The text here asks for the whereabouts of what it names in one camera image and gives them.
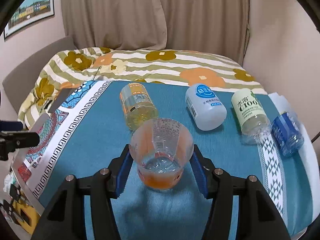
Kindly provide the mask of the dark grey laptop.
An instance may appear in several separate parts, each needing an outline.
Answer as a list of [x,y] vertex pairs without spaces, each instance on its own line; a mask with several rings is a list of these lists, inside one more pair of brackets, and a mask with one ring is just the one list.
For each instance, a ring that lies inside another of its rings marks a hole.
[[87,92],[95,85],[95,77],[97,73],[93,76],[92,80],[85,81],[82,84],[72,84],[65,82],[60,87],[60,92],[57,94],[54,100],[50,100],[46,106],[45,110],[47,113],[54,113],[60,106],[67,109],[73,109],[78,102],[87,94]]

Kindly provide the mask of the white blue label cup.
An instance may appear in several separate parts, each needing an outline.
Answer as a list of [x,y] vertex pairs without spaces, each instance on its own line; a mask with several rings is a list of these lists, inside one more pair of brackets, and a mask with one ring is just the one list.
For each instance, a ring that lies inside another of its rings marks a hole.
[[185,93],[185,103],[198,129],[211,131],[226,119],[227,109],[217,95],[205,84],[196,83]]

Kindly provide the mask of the floral striped bed quilt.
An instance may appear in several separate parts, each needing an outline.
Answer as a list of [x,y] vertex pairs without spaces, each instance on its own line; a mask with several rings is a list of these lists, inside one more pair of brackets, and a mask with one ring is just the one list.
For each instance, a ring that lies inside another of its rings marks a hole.
[[98,79],[177,86],[203,83],[216,91],[249,88],[255,94],[266,94],[251,74],[226,56],[191,50],[89,47],[60,51],[40,65],[40,73],[18,110],[18,120],[31,128],[62,89],[78,88],[85,81]]

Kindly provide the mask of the yellow orange label cup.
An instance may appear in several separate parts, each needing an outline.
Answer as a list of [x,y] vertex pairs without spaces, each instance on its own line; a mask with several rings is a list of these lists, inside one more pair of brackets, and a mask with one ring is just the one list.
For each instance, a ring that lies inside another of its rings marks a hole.
[[125,85],[119,97],[126,125],[131,131],[138,129],[147,120],[158,118],[158,110],[141,83]]

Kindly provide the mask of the beige curtain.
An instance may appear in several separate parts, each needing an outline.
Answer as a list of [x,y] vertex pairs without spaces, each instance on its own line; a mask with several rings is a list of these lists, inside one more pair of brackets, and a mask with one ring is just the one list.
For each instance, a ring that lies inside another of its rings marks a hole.
[[177,49],[242,63],[249,0],[61,0],[65,32],[78,48]]

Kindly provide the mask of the green C100 label cup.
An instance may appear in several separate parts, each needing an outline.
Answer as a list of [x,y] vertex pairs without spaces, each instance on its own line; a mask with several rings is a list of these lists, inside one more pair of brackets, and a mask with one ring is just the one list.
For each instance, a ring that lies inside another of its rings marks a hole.
[[243,88],[233,94],[231,102],[244,143],[262,144],[271,133],[271,123],[257,96]]

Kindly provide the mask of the orange dragon label cup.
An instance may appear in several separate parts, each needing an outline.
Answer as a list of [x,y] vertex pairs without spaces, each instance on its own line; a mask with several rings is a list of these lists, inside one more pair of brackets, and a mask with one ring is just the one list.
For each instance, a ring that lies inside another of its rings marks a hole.
[[173,188],[194,151],[189,130],[168,118],[145,121],[132,135],[129,152],[141,181],[156,190]]

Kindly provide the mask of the grey headboard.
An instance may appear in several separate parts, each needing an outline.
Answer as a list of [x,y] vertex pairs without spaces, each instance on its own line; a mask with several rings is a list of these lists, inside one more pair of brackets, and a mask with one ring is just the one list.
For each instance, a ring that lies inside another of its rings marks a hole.
[[18,112],[49,60],[63,50],[75,50],[73,38],[66,36],[35,52],[14,68],[3,80],[2,85],[9,102]]

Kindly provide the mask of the framed wall picture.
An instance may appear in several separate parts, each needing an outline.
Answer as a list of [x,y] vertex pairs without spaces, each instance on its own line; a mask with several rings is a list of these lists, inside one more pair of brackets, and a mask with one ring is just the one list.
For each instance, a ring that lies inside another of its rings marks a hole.
[[54,15],[54,0],[25,0],[7,23],[3,31],[4,39],[30,24]]

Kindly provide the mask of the blue patterned tablecloth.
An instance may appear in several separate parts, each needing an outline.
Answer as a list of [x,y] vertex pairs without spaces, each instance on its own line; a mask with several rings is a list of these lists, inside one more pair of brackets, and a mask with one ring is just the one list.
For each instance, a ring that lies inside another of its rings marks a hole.
[[[124,81],[87,81],[41,126],[39,148],[31,149],[20,174],[32,200],[46,207],[65,176],[91,176],[118,157],[131,140],[119,94]],[[273,138],[260,145],[245,145],[231,104],[231,92],[217,92],[227,109],[221,126],[199,130],[185,104],[186,87],[146,85],[166,122],[186,127],[203,156],[237,177],[254,174],[263,183],[287,226],[295,235],[319,215],[319,168],[309,138],[300,152],[283,158]],[[200,239],[211,206],[197,188],[189,163],[180,148],[167,139],[154,138],[142,159],[146,168],[176,173],[170,190],[146,187],[133,164],[124,192],[112,200],[122,239]]]

